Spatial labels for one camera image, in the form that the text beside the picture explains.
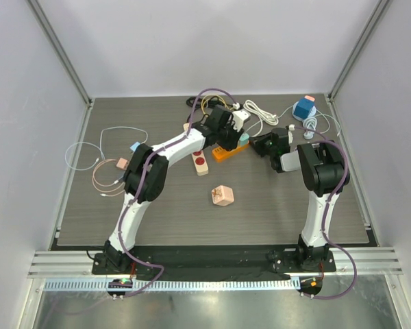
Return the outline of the light blue charger plug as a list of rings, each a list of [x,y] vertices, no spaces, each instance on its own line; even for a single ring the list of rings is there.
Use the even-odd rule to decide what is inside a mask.
[[[140,146],[140,143],[135,142],[129,149],[131,150],[131,152],[135,152],[139,146]]]

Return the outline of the aluminium frame post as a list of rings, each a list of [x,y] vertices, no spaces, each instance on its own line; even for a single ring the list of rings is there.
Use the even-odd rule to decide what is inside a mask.
[[[49,44],[51,45],[54,53],[58,57],[61,65],[64,67],[67,75],[71,79],[74,87],[79,93],[80,97],[89,108],[92,104],[92,98],[85,89],[81,79],[79,78],[77,71],[75,70],[71,60],[67,56],[58,35],[56,34],[52,24],[50,23],[45,11],[43,10],[41,4],[37,0],[26,0],[26,4],[32,11],[35,19],[37,20],[41,30],[45,34]]]
[[[379,0],[377,1],[371,15],[367,19],[366,23],[364,24],[363,30],[361,31],[351,53],[349,54],[345,64],[343,65],[339,76],[337,77],[332,89],[327,94],[327,99],[330,102],[333,102],[336,96],[339,94],[345,80],[347,79],[348,75],[350,74],[352,68],[355,66],[356,62],[358,61],[361,53],[364,51],[367,43],[370,41],[371,36],[373,35],[374,31],[377,29],[378,24],[384,17],[386,11],[390,7],[392,1],[391,0]]]

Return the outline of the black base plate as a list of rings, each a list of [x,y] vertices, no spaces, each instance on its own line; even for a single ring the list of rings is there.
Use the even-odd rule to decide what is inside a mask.
[[[136,246],[129,255],[106,245],[92,265],[95,275],[134,273],[139,280],[160,282],[262,282],[335,271],[329,247],[298,245]]]

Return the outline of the beige red power strip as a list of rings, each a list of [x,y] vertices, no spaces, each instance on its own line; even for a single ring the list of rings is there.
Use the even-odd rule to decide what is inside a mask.
[[[209,172],[206,157],[202,150],[192,153],[192,161],[198,176],[207,175]]]

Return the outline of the left aluminium frame post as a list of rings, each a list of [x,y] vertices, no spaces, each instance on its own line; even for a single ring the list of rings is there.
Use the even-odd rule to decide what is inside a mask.
[[[37,20],[41,30],[45,34],[49,44],[51,45],[54,53],[58,57],[61,65],[64,67],[67,75],[71,79],[74,87],[79,93],[80,97],[89,108],[92,104],[92,98],[85,89],[81,79],[79,78],[77,71],[75,70],[71,60],[67,56],[58,35],[56,34],[52,24],[50,23],[45,11],[43,10],[41,4],[37,0],[26,0],[26,4],[32,11],[35,19]]]

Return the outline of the teal charger plug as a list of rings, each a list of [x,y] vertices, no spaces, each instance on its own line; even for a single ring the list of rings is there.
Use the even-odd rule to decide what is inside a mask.
[[[239,145],[243,146],[249,143],[249,135],[247,133],[241,134],[239,138]]]

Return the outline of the pink charger plug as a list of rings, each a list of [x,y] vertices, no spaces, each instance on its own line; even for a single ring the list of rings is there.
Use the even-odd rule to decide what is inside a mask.
[[[121,170],[126,170],[128,164],[129,164],[129,161],[127,159],[119,158],[116,163],[116,167]]]

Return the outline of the right aluminium frame post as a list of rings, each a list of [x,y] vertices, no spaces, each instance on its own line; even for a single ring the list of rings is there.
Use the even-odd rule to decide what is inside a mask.
[[[345,64],[343,65],[339,76],[337,77],[332,89],[327,94],[327,99],[330,102],[333,102],[336,96],[339,94],[345,80],[347,79],[348,75],[350,74],[352,68],[355,66],[356,62],[358,61],[361,53],[364,51],[367,43],[370,41],[371,36],[373,35],[374,31],[377,29],[378,24],[384,17],[386,11],[390,7],[392,1],[391,0],[379,0],[377,1],[371,15],[367,19],[366,23],[364,24],[363,30],[361,31],[351,53],[349,54]]]

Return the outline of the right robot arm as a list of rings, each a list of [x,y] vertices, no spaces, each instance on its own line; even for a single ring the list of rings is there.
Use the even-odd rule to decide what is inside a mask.
[[[292,261],[302,271],[316,271],[328,259],[329,227],[335,203],[350,180],[349,164],[343,149],[324,135],[314,143],[296,146],[293,151],[290,146],[293,128],[293,125],[274,128],[251,137],[249,144],[257,155],[269,158],[277,173],[300,170],[309,202]]]

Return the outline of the blue cube socket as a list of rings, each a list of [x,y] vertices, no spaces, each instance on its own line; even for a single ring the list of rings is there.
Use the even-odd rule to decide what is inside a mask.
[[[292,106],[292,116],[298,121],[304,121],[313,117],[316,113],[316,107],[313,101],[300,99]]]

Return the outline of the pink cube socket adapter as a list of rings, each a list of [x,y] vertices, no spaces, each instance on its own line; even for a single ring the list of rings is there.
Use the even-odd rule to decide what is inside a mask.
[[[220,185],[212,189],[212,203],[217,206],[228,206],[234,203],[234,192],[233,189]]]

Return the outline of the aluminium frame rail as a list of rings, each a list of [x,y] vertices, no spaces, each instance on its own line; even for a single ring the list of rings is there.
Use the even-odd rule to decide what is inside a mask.
[[[360,275],[401,275],[403,270],[391,247],[350,247]],[[92,260],[85,251],[36,252],[28,278],[85,278],[91,276]]]

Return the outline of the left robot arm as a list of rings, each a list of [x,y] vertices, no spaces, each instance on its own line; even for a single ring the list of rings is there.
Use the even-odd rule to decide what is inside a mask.
[[[115,273],[127,272],[132,265],[129,252],[134,248],[140,222],[164,189],[167,172],[176,162],[217,144],[226,151],[238,146],[244,119],[235,112],[216,106],[202,120],[188,123],[176,137],[152,147],[137,146],[124,173],[125,194],[116,228],[105,242],[102,263]]]

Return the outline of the orange power strip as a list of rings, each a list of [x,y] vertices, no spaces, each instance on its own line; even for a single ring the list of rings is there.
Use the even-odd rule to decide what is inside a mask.
[[[215,159],[217,162],[223,162],[224,160],[227,160],[231,158],[232,156],[235,156],[236,154],[239,154],[241,151],[245,150],[246,148],[249,147],[249,144],[243,145],[243,146],[237,146],[237,148],[227,151],[223,149],[222,147],[216,147],[212,150],[212,157]]]

